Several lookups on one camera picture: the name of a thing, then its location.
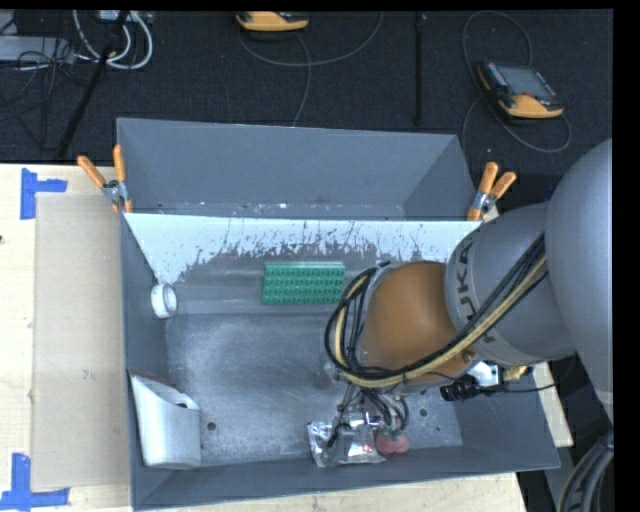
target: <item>wooden table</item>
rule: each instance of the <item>wooden table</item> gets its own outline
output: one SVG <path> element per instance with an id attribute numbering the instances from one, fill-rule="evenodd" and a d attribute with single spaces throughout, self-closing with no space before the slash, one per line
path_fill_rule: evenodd
<path id="1" fill-rule="evenodd" d="M 32 456 L 34 421 L 34 311 L 36 288 L 36 218 L 20 220 L 21 170 L 36 172 L 39 180 L 67 180 L 64 193 L 69 200 L 101 196 L 100 191 L 76 166 L 0 164 L 0 491 L 10 488 L 11 454 Z M 115 177 L 113 168 L 101 167 L 107 179 Z M 104 215 L 113 215 L 104 200 Z M 47 262 L 56 265 L 56 261 Z M 91 271 L 90 262 L 87 269 Z M 120 286 L 114 279 L 113 286 Z M 538 385 L 550 382 L 546 365 L 538 365 Z M 558 446 L 570 446 L 571 434 L 564 420 L 555 389 L 541 393 L 542 403 Z M 57 432 L 64 437 L 65 432 Z M 126 510 L 129 487 L 126 481 L 101 485 L 71 485 L 69 503 L 76 510 Z M 395 485 L 366 490 L 293 496 L 237 503 L 194 507 L 211 511 L 329 511 L 397 509 L 456 512 L 525 511 L 515 474 Z"/>

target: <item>gray metal tray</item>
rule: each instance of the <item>gray metal tray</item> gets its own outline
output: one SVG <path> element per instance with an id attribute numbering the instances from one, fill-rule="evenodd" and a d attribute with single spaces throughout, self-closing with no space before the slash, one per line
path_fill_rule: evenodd
<path id="1" fill-rule="evenodd" d="M 136 207 L 121 216 L 126 366 L 201 407 L 202 467 L 150 468 L 130 390 L 134 508 L 559 465 L 535 393 L 449 403 L 430 389 L 409 399 L 408 454 L 318 468 L 305 425 L 330 421 L 345 389 L 322 345 L 332 305 L 260 304 L 268 261 L 340 261 L 346 282 L 381 258 L 446 261 L 472 229 L 461 222 L 474 190 L 455 136 L 140 119 L 117 128 Z M 255 230 L 268 240 L 248 237 Z M 151 309 L 158 281 L 178 296 L 168 320 Z"/>

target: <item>yellow cable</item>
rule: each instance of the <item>yellow cable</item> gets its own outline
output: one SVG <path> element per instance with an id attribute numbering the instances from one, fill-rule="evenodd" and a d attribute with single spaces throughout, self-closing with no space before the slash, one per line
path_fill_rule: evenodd
<path id="1" fill-rule="evenodd" d="M 520 297 L 526 293 L 526 291 L 534 284 L 535 278 L 537 274 L 542 270 L 547 261 L 546 255 L 543 256 L 540 261 L 534 266 L 534 268 L 529 272 L 522 282 L 511 292 L 507 297 L 503 299 L 503 301 L 491 312 L 489 315 L 480 322 L 476 327 L 474 327 L 459 343 L 457 343 L 454 347 L 449 349 L 444 354 L 438 356 L 433 361 L 426 363 L 419 368 L 415 368 L 414 370 L 410 370 L 402 375 L 396 375 L 393 377 L 385 377 L 380 379 L 362 379 L 360 377 L 356 377 L 355 375 L 344 372 L 345 377 L 351 381 L 352 383 L 363 387 L 363 388 L 380 388 L 387 386 L 394 386 L 396 384 L 400 384 L 405 380 L 414 379 L 416 377 L 420 377 L 425 373 L 434 370 L 435 368 L 441 366 L 442 364 L 449 361 L 451 358 L 455 357 L 457 354 L 462 352 L 464 349 L 473 344 L 482 334 L 484 334 L 488 329 L 490 329 L 500 318 L 502 315 L 508 311 L 508 309 L 516 303 Z M 350 298 L 351 295 L 358 289 L 358 287 L 362 284 L 362 278 L 351 290 L 351 293 L 347 296 Z M 342 324 L 345 320 L 345 309 L 341 309 L 338 314 L 338 319 L 336 321 L 335 333 L 334 333 L 334 350 L 336 354 L 336 359 L 344 365 L 344 358 L 342 356 L 342 352 L 340 350 L 340 332 L 342 331 Z"/>

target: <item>black wire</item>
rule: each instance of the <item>black wire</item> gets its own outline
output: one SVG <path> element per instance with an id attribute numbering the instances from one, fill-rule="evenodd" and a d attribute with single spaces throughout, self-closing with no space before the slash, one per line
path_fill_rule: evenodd
<path id="1" fill-rule="evenodd" d="M 336 428 L 334 429 L 336 431 L 337 431 L 338 426 L 342 423 L 342 418 L 344 417 L 344 412 L 347 410 L 347 407 L 349 407 L 349 405 L 351 403 L 353 403 L 353 400 L 357 396 L 357 394 L 356 394 L 354 397 L 351 397 L 347 401 L 347 397 L 349 396 L 349 393 L 351 392 L 352 389 L 353 389 L 353 383 L 349 382 L 349 384 L 347 385 L 347 389 L 344 392 L 344 397 L 342 398 L 342 402 L 340 403 L 340 416 L 338 416 L 338 424 L 336 425 Z"/>
<path id="2" fill-rule="evenodd" d="M 71 51 L 73 51 L 74 55 L 79 55 L 80 52 L 82 51 L 82 49 L 85 46 L 85 42 L 80 40 L 80 46 L 78 49 L 75 48 L 71 48 Z M 73 59 L 73 61 L 68 65 L 68 66 L 61 66 L 60 69 L 61 71 L 71 80 L 73 80 L 74 82 L 76 82 L 77 84 L 80 84 L 84 87 L 88 86 L 89 83 L 91 82 L 91 80 L 89 80 L 88 78 L 82 78 L 81 76 L 78 76 L 76 73 L 74 73 L 72 70 L 77 67 L 77 63 L 80 61 L 80 59 L 78 59 L 77 57 L 75 57 Z M 105 75 L 100 77 L 100 80 L 104 80 Z"/>
<path id="3" fill-rule="evenodd" d="M 612 458 L 613 427 L 589 449 L 574 468 L 562 490 L 558 512 L 569 512 L 574 509 L 575 505 L 572 505 L 572 502 L 581 487 L 583 489 L 581 508 L 585 510 L 585 507 L 589 507 L 595 489 L 593 482 L 597 484 L 599 475 L 604 475 Z"/>
<path id="4" fill-rule="evenodd" d="M 471 319 L 467 322 L 467 324 L 456 334 L 454 339 L 451 342 L 449 342 L 448 345 L 446 345 L 445 347 L 433 352 L 429 356 L 427 356 L 427 357 L 425 357 L 423 359 L 420 359 L 420 360 L 416 361 L 415 363 L 407 365 L 407 366 L 405 366 L 403 368 L 400 368 L 398 370 L 387 370 L 387 369 L 380 369 L 380 368 L 375 368 L 375 369 L 374 368 L 362 368 L 360 370 L 355 370 L 355 369 L 349 367 L 348 365 L 340 363 L 340 361 L 337 360 L 337 358 L 333 354 L 333 351 L 331 350 L 330 338 L 331 338 L 332 326 L 335 323 L 335 321 L 337 320 L 337 317 L 340 314 L 341 310 L 344 309 L 345 303 L 348 302 L 346 297 L 356 287 L 356 283 L 357 283 L 359 277 L 364 274 L 364 272 L 363 272 L 362 274 L 360 274 L 360 276 L 358 276 L 356 279 L 354 279 L 350 283 L 350 285 L 347 287 L 347 289 L 345 290 L 345 294 L 343 294 L 343 297 L 341 298 L 340 302 L 338 303 L 338 306 L 336 307 L 335 311 L 333 312 L 333 314 L 329 318 L 329 321 L 327 322 L 327 327 L 325 329 L 325 340 L 324 340 L 325 341 L 325 349 L 326 349 L 327 355 L 329 356 L 329 358 L 331 359 L 333 364 L 335 366 L 337 366 L 338 368 L 340 368 L 343 371 L 348 372 L 348 373 L 350 373 L 350 374 L 352 374 L 352 375 L 354 375 L 356 377 L 359 377 L 359 378 L 362 378 L 362 379 L 368 379 L 368 380 L 376 380 L 376 379 L 380 379 L 380 378 L 387 378 L 387 377 L 395 377 L 395 376 L 399 376 L 399 375 L 404 375 L 404 374 L 406 374 L 407 372 L 409 372 L 411 370 L 417 369 L 417 368 L 419 368 L 421 366 L 424 366 L 425 364 L 428 364 L 429 362 L 435 360 L 436 358 L 438 358 L 442 354 L 445 354 L 446 352 L 448 352 L 449 350 L 454 348 L 456 345 L 458 345 L 466 337 L 466 335 L 479 323 L 480 319 L 485 315 L 485 313 L 489 310 L 489 308 L 493 306 L 493 303 L 497 300 L 497 298 L 507 288 L 507 286 L 509 285 L 511 280 L 514 278 L 514 276 L 517 276 L 519 274 L 520 269 L 522 268 L 522 266 L 530 264 L 532 261 L 534 261 L 536 259 L 537 256 L 539 256 L 540 251 L 538 249 L 543 244 L 544 244 L 544 234 L 541 234 L 530 245 L 530 247 L 522 254 L 522 256 L 518 259 L 516 264 L 509 270 L 509 272 L 505 275 L 505 277 L 500 281 L 498 286 L 494 289 L 494 291 L 485 300 L 483 305 L 480 306 L 480 308 L 478 308 L 476 313 L 471 317 Z M 368 285 L 368 281 L 370 281 L 371 276 L 373 275 L 373 273 L 375 273 L 377 271 L 377 269 L 373 268 L 373 269 L 369 269 L 368 271 L 369 272 L 373 271 L 373 272 L 371 273 L 371 275 L 369 275 L 368 280 L 365 281 L 365 283 L 363 283 L 363 285 L 364 284 Z M 512 309 L 512 307 L 513 307 L 513 305 L 507 311 L 505 311 L 505 314 L 508 313 L 508 311 L 510 311 Z M 486 330 L 489 330 L 491 327 L 493 327 L 493 324 L 488 326 Z M 344 339 L 341 340 L 341 349 L 344 350 Z"/>
<path id="5" fill-rule="evenodd" d="M 362 286 L 361 290 L 359 290 L 358 292 L 360 297 L 359 299 L 357 299 L 356 306 L 354 307 L 354 310 L 353 310 L 354 318 L 352 320 L 353 324 L 351 326 L 351 338 L 346 350 L 346 354 L 348 354 L 348 358 L 346 358 L 347 364 L 349 367 L 355 368 L 355 369 L 362 368 L 362 366 L 360 365 L 360 362 L 358 361 L 358 357 L 356 355 L 356 347 L 358 344 L 357 343 L 358 339 L 360 338 L 360 334 L 362 333 L 362 328 L 363 328 L 362 311 L 364 309 L 364 300 L 366 298 L 366 292 L 369 288 L 370 282 L 371 282 L 371 277 L 367 279 L 367 282 Z"/>
<path id="6" fill-rule="evenodd" d="M 505 311 L 505 315 L 511 311 L 513 308 L 515 308 L 527 295 L 529 295 L 533 290 L 535 290 L 538 285 L 545 280 L 545 278 L 549 275 L 549 271 L 545 270 L 543 271 L 540 276 L 538 278 L 536 278 L 536 280 L 529 285 L 529 287 L 524 291 L 524 293 L 522 293 L 522 295 L 520 295 L 520 297 L 518 297 L 513 304 L 511 304 L 511 306 L 509 306 L 509 309 L 507 309 Z"/>
<path id="7" fill-rule="evenodd" d="M 305 58 L 306 61 L 305 62 L 282 62 L 282 61 L 277 61 L 277 60 L 272 60 L 272 59 L 268 59 L 266 57 L 263 57 L 262 55 L 254 52 L 253 50 L 251 50 L 251 48 L 249 48 L 247 46 L 247 44 L 244 42 L 243 38 L 242 38 L 242 32 L 239 31 L 238 32 L 238 38 L 240 41 L 240 45 L 253 57 L 266 62 L 268 64 L 274 64 L 276 66 L 284 66 L 284 67 L 295 67 L 295 68 L 306 68 L 307 70 L 307 80 L 306 80 L 306 85 L 305 85 L 305 89 L 304 89 L 304 93 L 302 95 L 302 100 L 300 101 L 300 106 L 298 107 L 298 111 L 296 112 L 296 115 L 293 119 L 293 122 L 291 123 L 291 126 L 296 126 L 298 124 L 298 121 L 300 120 L 300 115 L 302 114 L 302 111 L 304 109 L 304 106 L 307 102 L 307 97 L 309 96 L 309 90 L 311 88 L 311 68 L 313 66 L 321 66 L 321 65 L 326 65 L 326 64 L 333 64 L 335 62 L 339 62 L 341 60 L 347 59 L 349 57 L 352 57 L 353 55 L 355 55 L 356 53 L 358 53 L 360 50 L 362 50 L 365 46 L 367 46 L 369 44 L 369 42 L 374 38 L 374 36 L 378 33 L 378 30 L 380 29 L 380 25 L 382 25 L 382 20 L 384 18 L 384 12 L 380 11 L 380 15 L 378 17 L 378 23 L 376 24 L 375 28 L 373 29 L 373 32 L 371 32 L 371 34 L 369 35 L 369 37 L 367 37 L 367 39 L 364 41 L 364 43 L 362 43 L 361 45 L 359 45 L 355 50 L 352 50 L 344 55 L 340 55 L 339 57 L 335 57 L 332 59 L 326 59 L 326 60 L 321 60 L 321 61 L 312 61 L 311 60 L 311 56 L 309 54 L 309 49 L 307 48 L 307 45 L 304 41 L 304 39 L 302 38 L 302 36 L 300 34 L 296 34 L 298 41 L 300 41 L 300 44 L 302 45 L 302 49 L 304 50 L 304 54 L 305 54 Z"/>
<path id="8" fill-rule="evenodd" d="M 409 424 L 409 406 L 407 405 L 407 401 L 404 399 L 404 397 L 400 397 L 400 403 L 402 404 L 402 408 L 404 409 L 404 429 Z"/>
<path id="9" fill-rule="evenodd" d="M 360 274 L 358 274 L 358 276 L 355 277 L 355 279 L 353 279 L 351 281 L 351 283 L 347 286 L 347 288 L 345 289 L 345 291 L 343 292 L 340 300 L 338 301 L 338 308 L 336 308 L 336 310 L 338 309 L 344 309 L 345 310 L 345 321 L 342 323 L 342 332 L 341 332 L 341 338 L 340 338 L 340 350 L 342 351 L 342 354 L 344 354 L 345 356 L 345 363 L 346 366 L 348 366 L 349 368 L 352 367 L 356 367 L 356 368 L 360 368 L 360 365 L 358 363 L 358 361 L 356 360 L 355 357 L 355 339 L 352 336 L 351 340 L 350 340 L 350 344 L 349 346 L 345 345 L 346 342 L 346 329 L 347 329 L 347 322 L 346 319 L 348 317 L 349 314 L 349 308 L 351 305 L 351 302 L 354 301 L 355 299 L 357 299 L 358 297 L 361 297 L 360 300 L 360 311 L 356 311 L 356 320 L 354 321 L 354 325 L 352 326 L 356 328 L 355 331 L 352 330 L 352 333 L 358 332 L 358 328 L 356 326 L 356 322 L 360 321 L 360 315 L 361 315 L 361 309 L 362 309 L 362 304 L 365 298 L 365 293 L 366 290 L 369 286 L 369 283 L 371 282 L 371 279 L 373 277 L 373 275 L 375 274 L 375 272 L 377 271 L 377 268 L 373 268 L 373 269 L 367 269 L 363 272 L 361 272 Z M 351 292 L 353 291 L 353 289 L 355 288 L 355 284 L 362 278 L 365 278 L 365 280 L 363 281 L 363 283 L 360 285 L 360 287 L 358 288 L 358 291 L 356 291 L 353 295 L 350 296 Z"/>
<path id="10" fill-rule="evenodd" d="M 393 423 L 393 419 L 391 417 L 391 411 L 389 410 L 389 404 L 384 402 L 378 393 L 371 389 L 361 389 L 362 394 L 369 399 L 372 405 L 378 409 L 380 414 L 382 414 L 384 418 L 384 422 L 386 425 L 391 425 Z"/>
<path id="11" fill-rule="evenodd" d="M 408 410 L 408 408 L 405 407 L 406 403 L 403 405 L 404 412 L 400 412 L 400 409 L 398 409 L 398 407 L 395 406 L 394 404 L 387 402 L 382 397 L 380 397 L 380 400 L 382 400 L 391 409 L 393 409 L 393 411 L 396 413 L 396 416 L 398 418 L 400 418 L 400 430 L 404 430 L 405 428 L 407 428 L 407 424 L 408 424 L 408 421 L 409 421 L 409 418 L 408 418 L 409 410 Z"/>
<path id="12" fill-rule="evenodd" d="M 53 47 L 53 55 L 51 56 L 51 62 L 54 64 L 52 66 L 47 67 L 47 73 L 45 74 L 45 80 L 43 83 L 43 92 L 44 92 L 44 96 L 45 96 L 45 103 L 44 106 L 42 108 L 42 110 L 40 111 L 40 122 L 41 122 L 41 137 L 40 140 L 42 141 L 39 145 L 39 149 L 40 149 L 40 157 L 42 158 L 42 152 L 48 150 L 49 148 L 45 147 L 45 142 L 47 140 L 47 135 L 48 135 L 48 131 L 49 131 L 49 111 L 51 108 L 51 97 L 52 97 L 52 90 L 53 90 L 53 84 L 55 82 L 55 77 L 56 77 L 56 69 L 58 66 L 56 66 L 57 63 L 57 58 L 58 58 L 58 49 L 60 48 L 60 41 L 61 41 L 61 36 L 62 36 L 62 16 L 58 17 L 58 28 L 56 31 L 56 42 L 55 45 Z M 42 45 L 43 45 L 43 50 L 44 50 L 44 38 L 42 38 Z"/>
<path id="13" fill-rule="evenodd" d="M 39 69 L 34 70 L 34 75 L 36 73 L 39 72 Z M 30 78 L 29 81 L 27 82 L 27 86 L 30 85 L 32 82 L 32 79 Z M 32 108 L 28 108 L 25 109 L 23 111 L 20 112 L 16 112 L 13 109 L 13 105 L 12 103 L 17 100 L 18 96 L 21 95 L 23 92 L 26 92 L 26 87 L 23 87 L 22 90 L 18 93 L 18 95 L 16 95 L 11 102 L 7 102 L 6 98 L 4 97 L 4 94 L 2 94 L 2 92 L 0 91 L 0 99 L 2 99 L 2 101 L 4 102 L 4 106 L 11 112 L 10 115 L 4 116 L 0 118 L 0 121 L 4 121 L 6 119 L 11 119 L 11 118 L 15 118 L 18 120 L 18 122 L 22 125 L 22 127 L 24 128 L 24 130 L 27 132 L 27 134 L 36 142 L 36 143 L 40 143 L 39 139 L 36 137 L 36 135 L 31 131 L 31 129 L 29 128 L 29 126 L 27 125 L 26 121 L 22 118 L 21 114 L 26 113 L 30 110 L 33 110 L 35 108 L 37 108 L 38 106 L 42 105 L 43 102 L 39 102 L 36 105 L 32 106 Z"/>
<path id="14" fill-rule="evenodd" d="M 54 88 L 54 91 L 57 90 L 60 87 L 60 84 L 58 84 L 58 86 L 56 86 Z M 23 110 L 20 110 L 18 112 L 13 111 L 11 108 L 9 108 L 9 110 L 12 111 L 11 114 L 6 115 L 4 117 L 0 117 L 0 121 L 6 121 L 7 119 L 11 119 L 11 118 L 17 118 L 19 121 L 22 122 L 22 119 L 20 117 L 21 114 L 26 114 L 27 112 L 31 112 L 32 110 L 35 110 L 36 108 L 38 108 L 40 105 L 42 105 L 44 103 L 44 101 L 39 101 L 34 103 L 33 105 L 29 105 L 28 107 L 24 108 Z"/>
<path id="15" fill-rule="evenodd" d="M 20 99 L 22 97 L 22 95 L 26 92 L 26 90 L 28 89 L 28 87 L 31 85 L 31 82 L 33 82 L 33 80 L 36 77 L 36 73 L 32 73 L 31 76 L 29 77 L 29 80 L 27 81 L 27 83 L 22 87 L 22 89 L 20 89 L 20 91 L 18 91 L 18 93 L 11 98 L 10 100 L 7 100 L 4 95 L 2 95 L 2 92 L 0 90 L 0 99 L 2 99 L 2 101 L 4 102 L 4 106 L 7 107 L 13 103 L 15 103 L 18 99 Z"/>
<path id="16" fill-rule="evenodd" d="M 573 371 L 573 369 L 576 366 L 576 361 L 578 359 L 577 354 L 575 354 L 573 357 L 571 357 L 571 360 L 569 361 L 569 366 L 567 366 L 566 370 L 564 372 L 562 372 L 562 375 L 560 377 L 558 377 L 556 379 L 556 381 L 552 384 L 547 384 L 546 386 L 542 386 L 539 388 L 530 388 L 530 389 L 509 389 L 506 388 L 503 391 L 507 392 L 507 393 L 535 393 L 536 391 L 544 391 L 545 389 L 551 389 L 551 388 L 555 388 L 556 386 L 560 385 L 561 382 L 563 382 L 569 375 L 571 375 L 571 372 Z"/>

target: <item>electronic device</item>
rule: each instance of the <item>electronic device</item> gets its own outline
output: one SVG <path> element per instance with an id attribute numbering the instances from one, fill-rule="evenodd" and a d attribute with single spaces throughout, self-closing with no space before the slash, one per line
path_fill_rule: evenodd
<path id="1" fill-rule="evenodd" d="M 285 11 L 239 11 L 236 20 L 246 30 L 255 32 L 288 32 L 309 24 L 306 13 Z"/>
<path id="2" fill-rule="evenodd" d="M 565 110 L 547 80 L 531 66 L 485 59 L 476 64 L 476 71 L 485 96 L 509 121 L 552 119 Z"/>

